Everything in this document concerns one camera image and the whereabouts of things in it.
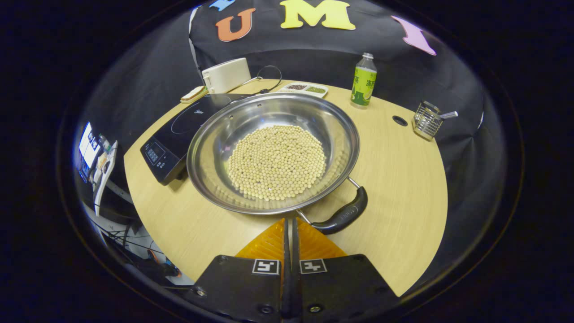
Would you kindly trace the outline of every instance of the wok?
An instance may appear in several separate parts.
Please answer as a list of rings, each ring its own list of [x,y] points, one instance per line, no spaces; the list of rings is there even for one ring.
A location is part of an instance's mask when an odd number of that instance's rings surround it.
[[[283,201],[264,201],[244,195],[228,176],[229,157],[247,134],[273,125],[295,125],[311,132],[322,144],[325,172],[310,189]],[[349,116],[334,104],[306,94],[267,93],[231,102],[209,118],[193,137],[187,154],[189,178],[198,192],[234,212],[268,215],[296,210],[314,228],[330,234],[349,226],[367,206],[364,187],[351,173],[359,155],[359,134]],[[301,208],[312,204],[348,179],[356,197],[324,222],[309,222]]]

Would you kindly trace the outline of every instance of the power cord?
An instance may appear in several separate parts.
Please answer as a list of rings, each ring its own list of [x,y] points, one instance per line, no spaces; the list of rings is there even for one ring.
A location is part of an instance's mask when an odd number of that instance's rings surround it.
[[[260,77],[259,74],[261,73],[261,71],[263,71],[263,69],[265,69],[265,68],[267,68],[267,67],[273,67],[273,68],[275,68],[277,71],[279,71],[279,82],[277,82],[277,84],[275,84],[275,86],[272,87],[272,88],[270,88],[270,89],[263,89],[263,90],[261,90],[261,91],[259,91],[259,92],[256,92],[256,93],[251,94],[250,97],[253,96],[253,95],[256,95],[256,94],[269,93],[269,91],[271,91],[272,89],[276,88],[279,84],[281,84],[281,81],[283,80],[283,74],[281,73],[281,70],[280,70],[277,66],[275,66],[275,65],[263,66],[263,67],[259,70],[259,72],[257,72],[257,76],[256,76],[255,78],[262,79],[262,77]]]
[[[151,236],[139,236],[139,237],[136,237],[136,236],[126,236],[126,238],[145,238],[145,237],[151,237]]]
[[[124,216],[123,214],[119,214],[118,212],[114,211],[113,209],[110,209],[109,207],[103,207],[103,206],[100,206],[100,205],[98,205],[98,204],[96,204],[96,203],[94,203],[94,205],[97,206],[97,207],[99,207],[101,210],[107,210],[107,211],[109,211],[110,213],[114,213],[116,216],[119,216],[119,217],[122,217],[122,218],[127,218],[127,219],[130,219],[130,220],[136,220],[136,219],[137,219],[137,218],[135,218],[135,217],[129,217],[129,216]]]
[[[105,233],[108,233],[108,235],[110,234],[110,232],[109,232],[108,230],[102,228],[99,224],[96,223],[96,221],[92,220],[91,218],[89,218],[89,219],[90,219],[90,221],[92,221],[98,228],[100,228],[102,231],[104,231]],[[162,255],[164,255],[163,252],[161,252],[161,251],[159,251],[159,250],[152,249],[152,245],[151,245],[151,244],[149,245],[149,248],[148,248],[148,247],[146,247],[146,246],[144,246],[144,245],[137,244],[137,243],[133,243],[133,242],[131,242],[131,241],[127,241],[127,240],[126,240],[126,242],[127,242],[127,243],[130,243],[130,244],[133,244],[133,245],[136,245],[136,246],[138,246],[138,247],[142,247],[142,248],[145,248],[145,249],[149,249],[149,250],[151,250],[151,251],[153,251],[153,252],[161,253]]]
[[[184,289],[184,290],[189,290],[193,287],[193,285],[189,285],[187,287],[170,287],[170,286],[162,286],[165,289]]]

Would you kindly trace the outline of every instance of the wire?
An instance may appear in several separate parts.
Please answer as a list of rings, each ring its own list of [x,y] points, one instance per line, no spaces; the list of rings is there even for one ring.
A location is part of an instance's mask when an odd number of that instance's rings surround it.
[[[160,287],[163,287],[163,288],[165,288],[165,289],[184,289],[184,290],[189,290],[189,289],[191,289],[191,288],[193,287],[193,285],[189,285],[188,287],[170,287],[170,286],[161,286],[161,285],[160,285]]]
[[[256,94],[268,93],[268,92],[271,91],[272,89],[276,88],[276,87],[281,83],[281,81],[283,80],[283,74],[281,73],[281,70],[280,70],[277,66],[274,66],[274,65],[263,66],[263,67],[259,70],[259,72],[257,72],[257,76],[254,77],[254,78],[252,78],[252,79],[250,79],[250,80],[248,80],[247,82],[251,82],[251,81],[254,80],[254,79],[263,79],[261,76],[259,76],[259,73],[261,73],[261,71],[263,71],[263,69],[266,68],[266,67],[274,67],[277,71],[279,71],[279,82],[277,82],[277,84],[275,84],[274,87],[272,87],[272,88],[270,88],[270,89],[263,89],[263,90],[261,90],[261,91],[259,91],[259,92],[256,92],[256,93],[253,93],[253,94],[248,94],[246,97],[241,97],[241,98],[232,100],[231,102],[229,102],[228,104],[226,104],[224,107],[226,107],[226,106],[228,106],[228,105],[230,105],[230,104],[232,104],[232,103],[234,103],[234,102],[236,102],[236,101],[243,100],[243,99],[248,98],[248,97],[252,97],[253,95],[256,95]]]
[[[105,230],[105,229],[102,228],[99,224],[97,224],[96,221],[92,220],[91,218],[89,218],[89,219],[90,219],[90,221],[92,221],[98,228],[100,228],[102,231],[104,231],[104,232],[106,232],[106,233],[109,233],[107,230]],[[136,245],[136,246],[138,246],[138,247],[142,247],[142,248],[145,248],[145,249],[149,249],[149,250],[154,251],[154,252],[159,252],[159,253],[161,253],[162,255],[164,255],[163,252],[161,252],[161,251],[159,251],[159,250],[152,249],[152,245],[151,245],[151,244],[149,245],[149,248],[148,248],[148,247],[146,247],[146,246],[144,246],[144,245],[137,244],[137,243],[133,243],[133,242],[131,242],[131,241],[126,241],[126,242],[127,242],[127,243],[130,243],[130,244],[133,244],[133,245]]]
[[[263,66],[263,67],[259,70],[259,72],[257,72],[256,78],[260,78],[260,77],[259,77],[259,73],[261,73],[261,71],[263,71],[263,69],[264,69],[264,68],[267,68],[267,67],[273,67],[273,68],[275,68],[277,71],[279,71],[279,82],[277,82],[277,84],[275,84],[275,86],[272,87],[272,88],[270,88],[270,89],[263,89],[263,90],[261,90],[261,91],[259,91],[259,92],[256,92],[256,93],[251,94],[250,96],[256,95],[256,94],[269,93],[269,91],[271,91],[272,89],[276,88],[279,84],[281,84],[281,81],[283,80],[283,74],[281,73],[281,70],[280,70],[277,66],[275,66],[275,65]]]
[[[123,253],[123,251],[121,250],[122,248],[116,248],[116,249],[117,249],[124,257],[126,257],[126,258],[131,262],[132,265],[136,266],[136,265],[135,265],[135,262],[134,262],[128,255],[126,255],[125,253]]]
[[[102,210],[108,210],[108,211],[110,211],[110,213],[114,213],[115,215],[120,216],[122,218],[128,218],[130,220],[136,220],[137,219],[134,217],[124,216],[123,214],[119,214],[118,212],[114,211],[113,209],[110,209],[109,207],[102,207],[102,206],[97,205],[96,203],[94,203],[94,205],[99,207]]]
[[[136,237],[136,236],[126,236],[126,238],[145,238],[145,237],[151,237],[151,236],[139,236],[139,237]]]
[[[123,243],[122,243],[122,248],[126,248],[126,239],[127,239],[127,233],[130,230],[131,224],[126,225],[126,230],[123,232]]]

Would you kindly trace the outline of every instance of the pink letter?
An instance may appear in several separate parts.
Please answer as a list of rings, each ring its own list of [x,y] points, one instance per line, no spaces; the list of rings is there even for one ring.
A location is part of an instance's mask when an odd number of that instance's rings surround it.
[[[403,37],[405,43],[414,46],[422,51],[425,51],[431,55],[436,55],[434,49],[432,49],[426,42],[425,36],[422,34],[422,30],[408,22],[407,20],[400,19],[399,17],[391,16],[393,19],[398,21],[404,28],[406,37]]]

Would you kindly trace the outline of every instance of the blue letter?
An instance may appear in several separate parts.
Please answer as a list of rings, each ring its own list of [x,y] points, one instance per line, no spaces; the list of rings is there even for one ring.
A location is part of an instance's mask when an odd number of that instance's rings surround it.
[[[229,7],[234,2],[235,0],[217,0],[211,4],[210,8],[217,7],[219,8],[219,11],[222,11],[223,9]]]

